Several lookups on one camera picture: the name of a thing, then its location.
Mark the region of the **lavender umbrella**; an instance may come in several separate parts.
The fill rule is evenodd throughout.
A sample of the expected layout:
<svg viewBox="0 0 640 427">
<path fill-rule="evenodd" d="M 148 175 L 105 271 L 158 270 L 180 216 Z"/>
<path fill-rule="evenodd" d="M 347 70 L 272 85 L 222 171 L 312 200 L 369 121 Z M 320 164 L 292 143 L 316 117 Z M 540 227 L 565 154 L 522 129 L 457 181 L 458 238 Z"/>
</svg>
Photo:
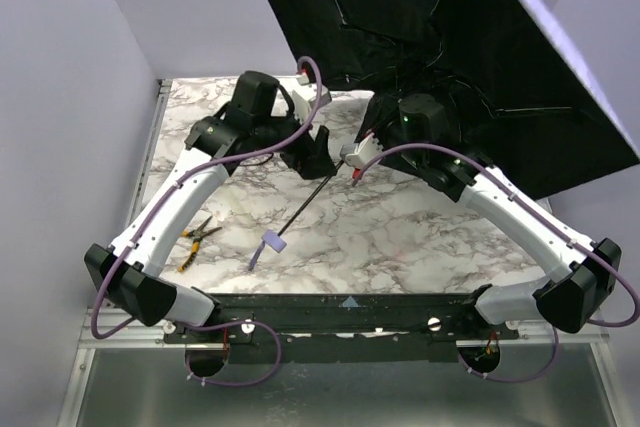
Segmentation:
<svg viewBox="0 0 640 427">
<path fill-rule="evenodd" d="M 510 179 L 541 199 L 639 162 L 540 0 L 267 0 L 334 91 L 449 94 Z"/>
</svg>

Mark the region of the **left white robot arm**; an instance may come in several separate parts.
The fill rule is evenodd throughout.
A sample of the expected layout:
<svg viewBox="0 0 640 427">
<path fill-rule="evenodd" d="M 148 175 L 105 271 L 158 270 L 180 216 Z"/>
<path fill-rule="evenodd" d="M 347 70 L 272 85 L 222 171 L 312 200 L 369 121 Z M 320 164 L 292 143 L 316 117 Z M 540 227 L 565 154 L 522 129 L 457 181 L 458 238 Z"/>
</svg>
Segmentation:
<svg viewBox="0 0 640 427">
<path fill-rule="evenodd" d="M 276 152 L 304 180 L 335 173 L 328 129 L 310 133 L 313 113 L 330 101 L 324 86 L 287 91 L 268 74 L 244 72 L 230 101 L 192 126 L 171 174 L 132 224 L 108 246 L 93 244 L 85 253 L 101 296 L 146 326 L 207 324 L 216 301 L 161 277 L 173 246 L 204 202 L 251 157 Z"/>
</svg>

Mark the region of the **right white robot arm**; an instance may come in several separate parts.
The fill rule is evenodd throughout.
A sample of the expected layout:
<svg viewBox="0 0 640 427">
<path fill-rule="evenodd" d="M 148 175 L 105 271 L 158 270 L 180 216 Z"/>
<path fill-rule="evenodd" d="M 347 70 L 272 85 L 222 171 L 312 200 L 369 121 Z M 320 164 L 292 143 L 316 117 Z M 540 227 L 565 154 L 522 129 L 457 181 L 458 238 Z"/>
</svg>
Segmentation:
<svg viewBox="0 0 640 427">
<path fill-rule="evenodd" d="M 469 126 L 449 94 L 376 94 L 354 152 L 343 158 L 356 178 L 380 163 L 425 181 L 486 218 L 542 269 L 535 280 L 476 289 L 473 320 L 544 320 L 562 332 L 579 332 L 614 290 L 619 245 L 609 238 L 595 241 L 545 211 L 467 135 Z"/>
</svg>

